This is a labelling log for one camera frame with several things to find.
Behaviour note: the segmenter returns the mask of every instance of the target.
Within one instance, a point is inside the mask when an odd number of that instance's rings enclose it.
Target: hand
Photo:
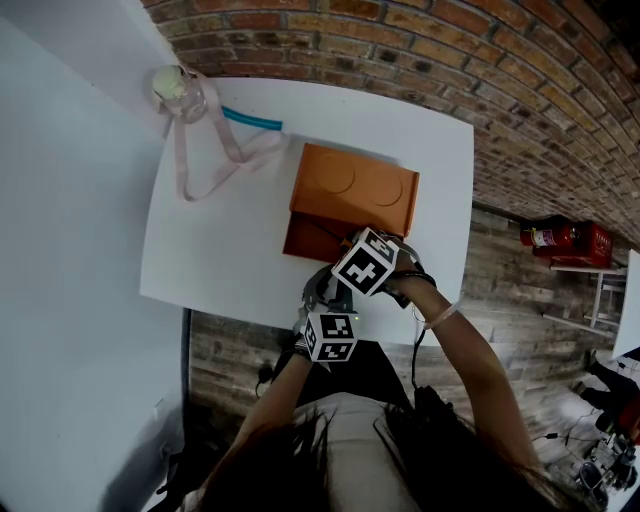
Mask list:
[[[398,251],[398,258],[396,259],[396,272],[403,272],[406,270],[416,271],[418,270],[409,256],[404,251]]]

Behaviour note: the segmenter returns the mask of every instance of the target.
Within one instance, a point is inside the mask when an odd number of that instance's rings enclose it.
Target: wrist strap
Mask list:
[[[438,318],[436,318],[433,322],[429,324],[425,323],[423,329],[425,331],[428,331],[430,329],[433,329],[434,327],[437,327],[442,322],[444,322],[447,318],[453,315],[456,311],[458,311],[458,303],[454,302],[453,304],[451,304],[451,306],[449,306],[442,313],[440,313],[440,316],[438,316]]]
[[[293,346],[293,351],[296,354],[300,354],[305,359],[311,361],[311,354],[309,353],[309,347],[307,346],[307,342],[304,340],[302,336],[298,340],[296,340],[295,345]]]
[[[404,279],[405,277],[419,277],[420,279],[424,279],[430,283],[436,290],[438,289],[436,286],[436,280],[426,272],[421,272],[419,270],[401,270],[399,272],[392,272],[389,279]]]

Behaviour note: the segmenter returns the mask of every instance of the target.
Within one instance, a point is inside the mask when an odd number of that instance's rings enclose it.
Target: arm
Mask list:
[[[241,445],[259,428],[280,427],[291,423],[293,411],[310,371],[311,361],[293,354],[280,375],[249,411],[233,445]]]
[[[416,305],[427,323],[451,305],[420,278],[401,279],[392,286]],[[458,312],[436,326],[434,334],[469,394],[477,434],[496,442],[515,462],[539,465],[507,376],[485,339]]]

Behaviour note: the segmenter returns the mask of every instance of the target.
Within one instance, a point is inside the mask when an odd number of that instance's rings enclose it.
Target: black pants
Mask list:
[[[291,352],[284,352],[274,370],[280,374]],[[334,393],[351,393],[380,402],[410,406],[402,383],[380,345],[373,341],[358,341],[351,357],[344,363],[329,363],[331,372],[314,364],[302,388],[297,407]]]
[[[612,419],[618,418],[625,406],[640,392],[638,385],[631,379],[594,363],[589,373],[600,379],[610,391],[598,391],[587,388],[580,397],[596,409],[601,409]]]

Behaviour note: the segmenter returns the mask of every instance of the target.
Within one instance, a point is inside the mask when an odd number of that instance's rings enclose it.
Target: white table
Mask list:
[[[175,191],[173,132],[158,169],[144,244],[140,292],[198,311],[291,328],[302,289],[324,263],[282,254],[289,201],[304,142],[395,162],[421,174],[407,242],[451,301],[459,298],[473,188],[470,125],[408,103],[326,85],[269,79],[215,80],[223,105],[284,121],[295,135],[281,161],[237,171],[209,198],[185,204]],[[233,123],[240,143],[256,129]],[[225,161],[207,119],[187,126],[190,190]],[[361,338],[411,344],[411,308],[388,296],[355,297]],[[425,344],[436,344],[425,337]]]
[[[627,268],[597,269],[555,265],[550,268],[556,271],[596,274],[598,276],[596,296],[591,313],[584,315],[584,319],[589,322],[588,325],[582,321],[559,318],[547,313],[544,313],[543,317],[607,338],[615,338],[612,355],[614,359],[640,347],[640,254],[633,250],[629,251]],[[615,277],[619,280],[606,282],[607,277]],[[608,295],[609,305],[614,293],[624,294],[621,314],[600,311],[603,293]],[[614,330],[603,329],[599,324]]]

